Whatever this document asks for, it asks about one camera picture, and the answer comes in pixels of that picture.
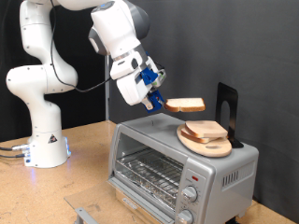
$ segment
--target control knob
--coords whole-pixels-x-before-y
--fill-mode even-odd
[[[192,224],[193,216],[188,210],[181,211],[177,215],[178,224]]]
[[[188,202],[188,203],[193,203],[195,202],[197,198],[197,192],[194,187],[187,187],[181,192],[181,195],[183,198]]]

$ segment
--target wooden plate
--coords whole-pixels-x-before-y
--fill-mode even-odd
[[[188,149],[207,157],[224,157],[232,152],[232,145],[225,137],[207,144],[196,143],[181,135],[181,129],[184,127],[184,124],[178,126],[177,134],[180,142]]]

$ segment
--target stainless steel toaster oven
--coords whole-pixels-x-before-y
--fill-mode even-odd
[[[109,182],[162,223],[223,224],[251,205],[259,152],[244,144],[209,158],[183,146],[165,114],[117,125]]]

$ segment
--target toasted bread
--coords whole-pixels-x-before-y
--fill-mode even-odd
[[[179,98],[166,100],[164,108],[171,112],[195,112],[205,110],[206,105],[202,98]]]
[[[194,137],[226,137],[227,131],[213,120],[186,121],[185,129]]]
[[[216,140],[217,137],[212,137],[212,138],[197,138],[194,137],[191,133],[188,132],[188,130],[186,130],[185,128],[181,129],[181,135],[184,136],[185,138],[188,138],[190,140],[192,140],[193,142],[198,142],[198,143],[209,143],[213,140]]]

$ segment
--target black cable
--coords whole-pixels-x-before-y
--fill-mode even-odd
[[[91,87],[91,88],[89,88],[89,89],[87,89],[85,91],[82,91],[82,90],[78,89],[76,86],[74,86],[72,84],[65,83],[65,82],[63,82],[63,81],[61,81],[59,79],[59,77],[58,77],[58,75],[56,73],[56,69],[55,69],[55,65],[54,65],[54,61],[53,61],[53,40],[54,40],[54,33],[55,33],[55,28],[56,28],[56,11],[55,11],[55,6],[53,4],[53,1],[50,0],[50,2],[52,3],[52,8],[53,8],[53,11],[54,11],[54,26],[53,26],[52,40],[50,41],[50,59],[51,59],[51,62],[52,62],[52,66],[53,66],[53,70],[54,70],[55,76],[57,77],[58,81],[60,81],[61,83],[63,83],[66,86],[70,86],[70,87],[75,88],[76,91],[83,92],[83,93],[84,92],[88,92],[88,91],[92,91],[95,88],[98,88],[98,87],[102,86],[103,84],[107,83],[108,81],[110,81],[111,77],[109,79],[105,80],[104,82],[97,84],[94,87]]]
[[[165,69],[165,67],[163,65],[161,65],[160,63],[156,63],[154,62],[155,64],[158,64],[160,66],[160,69]]]
[[[4,157],[4,158],[22,158],[22,157],[25,157],[25,154],[19,154],[19,155],[15,155],[15,156],[0,155],[0,157]]]
[[[0,147],[0,150],[2,151],[12,151],[11,147]]]

